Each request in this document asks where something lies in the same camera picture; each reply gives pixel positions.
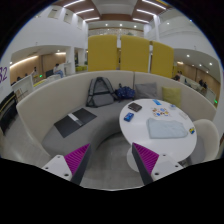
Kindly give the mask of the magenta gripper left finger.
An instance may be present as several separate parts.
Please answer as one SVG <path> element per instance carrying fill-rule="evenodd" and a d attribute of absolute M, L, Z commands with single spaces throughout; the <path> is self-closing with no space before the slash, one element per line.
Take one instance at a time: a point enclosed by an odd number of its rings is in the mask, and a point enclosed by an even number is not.
<path fill-rule="evenodd" d="M 79 185 L 91 156 L 91 144 L 86 144 L 66 156 L 56 155 L 43 170 Z"/>

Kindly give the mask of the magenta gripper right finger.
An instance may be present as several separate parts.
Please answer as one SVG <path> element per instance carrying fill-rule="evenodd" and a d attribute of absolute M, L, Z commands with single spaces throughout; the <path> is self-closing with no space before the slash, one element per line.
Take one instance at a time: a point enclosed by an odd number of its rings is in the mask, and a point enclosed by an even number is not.
<path fill-rule="evenodd" d="M 132 155 L 145 185 L 182 169 L 182 166 L 167 154 L 158 154 L 137 143 L 132 144 Z"/>

